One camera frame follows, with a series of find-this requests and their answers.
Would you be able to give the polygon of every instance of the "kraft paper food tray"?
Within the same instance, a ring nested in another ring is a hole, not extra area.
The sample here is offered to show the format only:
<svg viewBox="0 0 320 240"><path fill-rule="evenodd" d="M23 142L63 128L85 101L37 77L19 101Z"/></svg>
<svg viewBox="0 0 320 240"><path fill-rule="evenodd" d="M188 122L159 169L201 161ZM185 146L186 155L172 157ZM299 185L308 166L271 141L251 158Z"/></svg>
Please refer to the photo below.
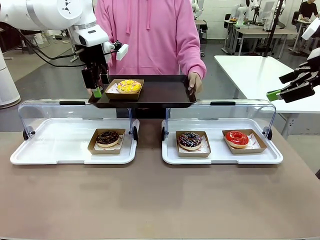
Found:
<svg viewBox="0 0 320 240"><path fill-rule="evenodd" d="M181 151L179 151L178 137L180 137L181 134L184 134L184 133L195 133L195 134L198 134L200 137L205 137L209 151L207 151L207 152L197 152L197 151L181 152ZM208 139L208 136L205 131L176 131L175 132L175 139L176 139L176 150L178 152L178 156L181 158L207 158L211 154L211 147L210 147L209 139Z"/></svg>
<svg viewBox="0 0 320 240"><path fill-rule="evenodd" d="M230 131L242 132L242 133L246 134L247 136L249 136L250 134L253 134L255 136L255 139L257 140L258 144L260 145L260 148L241 149L241 148L232 147L226 138L226 134ZM222 134L223 134L223 139L225 140L225 142L226 142L227 146L229 147L230 151L232 152L232 154L260 154L268 148L267 145L265 144L265 142L258 136L258 134L253 129L223 130Z"/></svg>
<svg viewBox="0 0 320 240"><path fill-rule="evenodd" d="M140 93L144 87L145 81L143 79L131 79L131 80L137 81L138 83L141 83L141 89L137 93L110 93L110 92L107 92L114 84L119 84L125 80L128 80L128 79L114 79L105 90L106 96L111 100L138 100Z"/></svg>
<svg viewBox="0 0 320 240"><path fill-rule="evenodd" d="M95 145L96 145L96 139L98 137L99 134L103 133L103 132L107 132L107 131L114 131L117 132L119 134L119 136L123 136L123 138L125 137L125 133L126 130L125 129L121 129L121 128L99 128L96 129L94 131L94 134L89 142L88 145L88 150L90 151L91 154L93 155L106 155L106 154L114 154L114 155L118 155L121 152L121 148L120 149L113 149L113 150L96 150L95 149Z"/></svg>

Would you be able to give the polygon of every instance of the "sprinkled donut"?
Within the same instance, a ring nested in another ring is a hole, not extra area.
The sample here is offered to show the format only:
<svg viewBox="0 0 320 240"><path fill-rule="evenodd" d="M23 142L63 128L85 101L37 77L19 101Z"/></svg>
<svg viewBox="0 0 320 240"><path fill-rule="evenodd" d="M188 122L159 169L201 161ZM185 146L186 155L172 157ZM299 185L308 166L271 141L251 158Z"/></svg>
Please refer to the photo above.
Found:
<svg viewBox="0 0 320 240"><path fill-rule="evenodd" d="M185 132L178 137L180 147L189 151L200 148L202 138L194 132Z"/></svg>
<svg viewBox="0 0 320 240"><path fill-rule="evenodd" d="M119 142L119 133L116 131L105 131L96 137L96 143L101 148L110 148Z"/></svg>

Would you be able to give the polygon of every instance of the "hand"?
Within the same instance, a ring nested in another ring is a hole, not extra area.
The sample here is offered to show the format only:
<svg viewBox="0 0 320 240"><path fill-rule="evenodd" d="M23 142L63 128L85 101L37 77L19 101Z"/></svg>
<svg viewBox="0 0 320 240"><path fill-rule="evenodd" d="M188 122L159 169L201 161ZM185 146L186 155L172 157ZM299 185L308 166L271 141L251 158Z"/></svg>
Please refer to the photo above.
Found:
<svg viewBox="0 0 320 240"><path fill-rule="evenodd" d="M189 72L188 75L189 79L189 86L190 88L196 88L195 93L198 94L202 92L202 80L198 73L196 72Z"/></svg>

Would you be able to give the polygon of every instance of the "yellow donut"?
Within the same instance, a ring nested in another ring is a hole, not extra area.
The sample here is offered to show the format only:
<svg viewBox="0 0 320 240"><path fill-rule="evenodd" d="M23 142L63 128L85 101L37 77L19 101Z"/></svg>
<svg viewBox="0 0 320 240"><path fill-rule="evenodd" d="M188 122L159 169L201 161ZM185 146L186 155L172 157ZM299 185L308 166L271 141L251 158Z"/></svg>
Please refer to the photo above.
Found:
<svg viewBox="0 0 320 240"><path fill-rule="evenodd" d="M136 94L142 88L141 83L135 80L124 80L118 83L118 91L122 94Z"/></svg>

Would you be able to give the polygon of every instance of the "pink hoodie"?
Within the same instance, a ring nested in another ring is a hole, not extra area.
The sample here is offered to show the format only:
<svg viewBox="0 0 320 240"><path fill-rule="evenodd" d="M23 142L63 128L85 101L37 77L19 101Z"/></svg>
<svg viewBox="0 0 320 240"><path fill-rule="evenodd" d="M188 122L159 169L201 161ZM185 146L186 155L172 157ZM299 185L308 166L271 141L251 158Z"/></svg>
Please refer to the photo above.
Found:
<svg viewBox="0 0 320 240"><path fill-rule="evenodd" d="M181 68L205 77L190 0L98 0L95 15L110 42L129 44L122 61L108 63L110 75L179 75Z"/></svg>

